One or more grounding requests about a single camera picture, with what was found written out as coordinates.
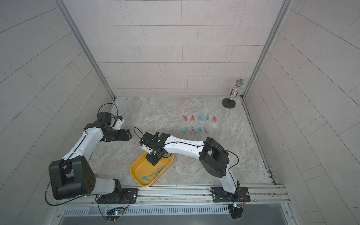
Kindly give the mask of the yellow plastic storage tray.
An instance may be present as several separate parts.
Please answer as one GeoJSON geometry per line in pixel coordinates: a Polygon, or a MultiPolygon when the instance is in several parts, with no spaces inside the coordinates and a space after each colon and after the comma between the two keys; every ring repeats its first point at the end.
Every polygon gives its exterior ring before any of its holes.
{"type": "Polygon", "coordinates": [[[138,183],[138,185],[142,187],[151,186],[160,175],[171,165],[174,155],[171,155],[168,158],[162,158],[155,166],[147,161],[145,158],[148,153],[144,153],[141,157],[139,157],[131,166],[130,174],[133,179],[138,183]],[[166,167],[161,174],[155,176],[153,173],[160,167],[166,167]],[[144,181],[141,178],[143,176],[153,175],[152,182],[144,181]]]}

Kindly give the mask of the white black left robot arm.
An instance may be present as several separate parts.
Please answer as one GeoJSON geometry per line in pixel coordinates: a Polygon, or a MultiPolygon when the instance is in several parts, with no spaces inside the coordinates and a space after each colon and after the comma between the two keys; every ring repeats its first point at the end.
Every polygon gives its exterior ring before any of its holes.
{"type": "Polygon", "coordinates": [[[110,203],[122,199],[123,191],[119,180],[100,179],[95,176],[88,163],[99,142],[120,142],[132,138],[129,129],[122,129],[123,118],[115,125],[104,121],[89,123],[75,146],[62,159],[49,165],[50,186],[56,200],[71,199],[78,196],[98,195],[110,203]]]}

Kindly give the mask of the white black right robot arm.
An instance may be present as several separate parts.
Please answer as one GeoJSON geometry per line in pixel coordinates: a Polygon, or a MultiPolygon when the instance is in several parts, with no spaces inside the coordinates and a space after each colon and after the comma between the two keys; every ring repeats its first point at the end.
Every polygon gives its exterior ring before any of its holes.
{"type": "Polygon", "coordinates": [[[162,158],[171,154],[181,154],[198,159],[207,173],[219,178],[226,194],[237,192],[238,181],[230,169],[229,151],[224,149],[213,138],[204,141],[191,141],[174,137],[170,134],[158,133],[152,135],[146,132],[139,142],[143,150],[147,151],[146,159],[155,166],[162,158]]]}

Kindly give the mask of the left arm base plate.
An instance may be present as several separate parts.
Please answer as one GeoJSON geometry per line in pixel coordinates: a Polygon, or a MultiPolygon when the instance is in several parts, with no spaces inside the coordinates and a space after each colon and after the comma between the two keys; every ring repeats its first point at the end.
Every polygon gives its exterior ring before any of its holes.
{"type": "Polygon", "coordinates": [[[137,200],[138,188],[125,188],[117,192],[102,195],[96,198],[98,204],[134,204],[137,200]]]}

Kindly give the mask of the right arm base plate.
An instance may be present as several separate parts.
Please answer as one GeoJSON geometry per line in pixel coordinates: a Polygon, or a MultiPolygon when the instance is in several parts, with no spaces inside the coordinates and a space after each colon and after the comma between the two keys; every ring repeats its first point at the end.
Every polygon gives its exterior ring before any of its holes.
{"type": "Polygon", "coordinates": [[[210,187],[210,192],[215,203],[247,203],[251,201],[247,187],[238,186],[235,193],[226,192],[222,187],[210,187]]]}

